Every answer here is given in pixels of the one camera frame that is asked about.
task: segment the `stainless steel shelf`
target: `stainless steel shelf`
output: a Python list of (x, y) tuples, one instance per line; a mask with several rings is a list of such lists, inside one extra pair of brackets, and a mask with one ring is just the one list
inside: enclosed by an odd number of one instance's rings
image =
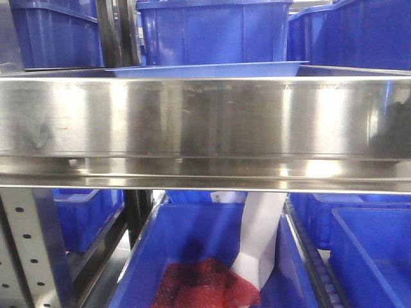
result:
[(299, 75), (3, 75), (0, 185), (411, 191), (410, 73)]

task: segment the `blue plastic bin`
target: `blue plastic bin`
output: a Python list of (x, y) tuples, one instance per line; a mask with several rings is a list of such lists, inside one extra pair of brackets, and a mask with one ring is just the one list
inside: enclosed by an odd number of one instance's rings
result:
[[(171, 262), (217, 257), (231, 267), (240, 246), (241, 205), (163, 205), (149, 220), (109, 305), (149, 308)], [(287, 220), (282, 217), (275, 269), (261, 290), (262, 306), (318, 308)]]
[(306, 8), (290, 17), (288, 59), (409, 70), (410, 15), (409, 0), (342, 0)]
[(137, 1), (148, 65), (284, 61), (292, 0)]
[(66, 250), (85, 252), (123, 204), (123, 193), (99, 189), (55, 189), (54, 201)]
[(133, 78), (230, 78), (295, 76), (302, 61), (240, 64), (182, 65), (166, 67), (124, 67), (107, 69), (117, 77)]
[(10, 0), (26, 68), (101, 67), (95, 0)]
[(292, 15), (288, 59), (309, 60), (312, 65), (336, 65), (342, 56), (340, 22), (340, 14), (333, 5), (313, 6)]
[(329, 250), (331, 210), (340, 207), (411, 209), (411, 196), (389, 194), (290, 194), (295, 211), (317, 248)]
[(329, 263), (355, 308), (411, 303), (411, 210), (335, 209)]

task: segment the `white label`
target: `white label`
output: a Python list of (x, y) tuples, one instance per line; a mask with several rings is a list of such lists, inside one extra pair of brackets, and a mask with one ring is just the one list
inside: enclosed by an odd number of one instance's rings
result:
[(244, 203), (246, 194), (242, 191), (216, 191), (211, 193), (213, 203)]

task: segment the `blue container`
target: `blue container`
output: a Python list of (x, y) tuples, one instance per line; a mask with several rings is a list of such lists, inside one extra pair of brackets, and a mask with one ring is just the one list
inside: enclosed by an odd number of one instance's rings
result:
[(304, 9), (290, 17), (288, 59), (409, 70), (410, 15), (409, 0), (342, 0)]
[(244, 204), (247, 193), (243, 191), (166, 191), (171, 203), (238, 203)]
[(137, 1), (148, 65), (284, 61), (292, 0)]
[(289, 20), (288, 59), (337, 65), (341, 58), (340, 15), (333, 5), (313, 6)]
[(331, 210), (340, 207), (411, 209), (411, 196), (389, 194), (290, 194), (307, 233), (317, 248), (329, 250)]
[(55, 189), (54, 201), (66, 250), (85, 252), (123, 203), (122, 191)]
[[(231, 267), (240, 248), (241, 205), (163, 205), (148, 222), (110, 308), (149, 308), (171, 262), (217, 257)], [(287, 220), (280, 220), (275, 269), (262, 306), (318, 308)]]
[(183, 65), (166, 67), (124, 67), (107, 69), (117, 77), (133, 78), (230, 78), (295, 76), (302, 61), (240, 64)]
[(26, 68), (101, 67), (95, 0), (10, 0)]
[(329, 263), (351, 307), (411, 303), (411, 210), (335, 209)]

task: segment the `metal rack post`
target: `metal rack post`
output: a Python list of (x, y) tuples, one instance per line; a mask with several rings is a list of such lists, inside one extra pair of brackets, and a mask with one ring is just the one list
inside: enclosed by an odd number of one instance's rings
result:
[(0, 195), (35, 308), (76, 307), (51, 189), (2, 188)]

